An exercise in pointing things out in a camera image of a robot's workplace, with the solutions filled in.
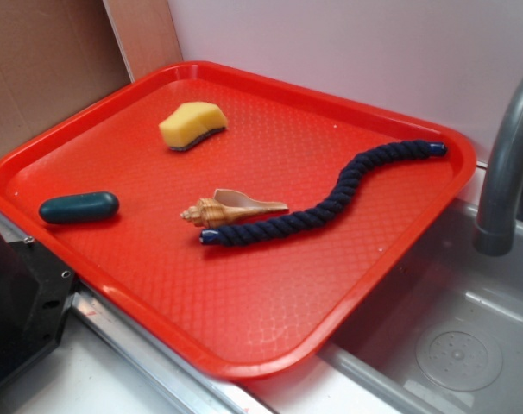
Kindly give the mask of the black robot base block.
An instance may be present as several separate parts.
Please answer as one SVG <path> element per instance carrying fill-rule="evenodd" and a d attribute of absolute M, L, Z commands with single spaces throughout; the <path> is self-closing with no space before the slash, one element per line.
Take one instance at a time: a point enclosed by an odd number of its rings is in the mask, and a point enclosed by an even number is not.
<path fill-rule="evenodd" d="M 59 345 L 75 272 L 38 241 L 0 232 L 0 389 Z"/>

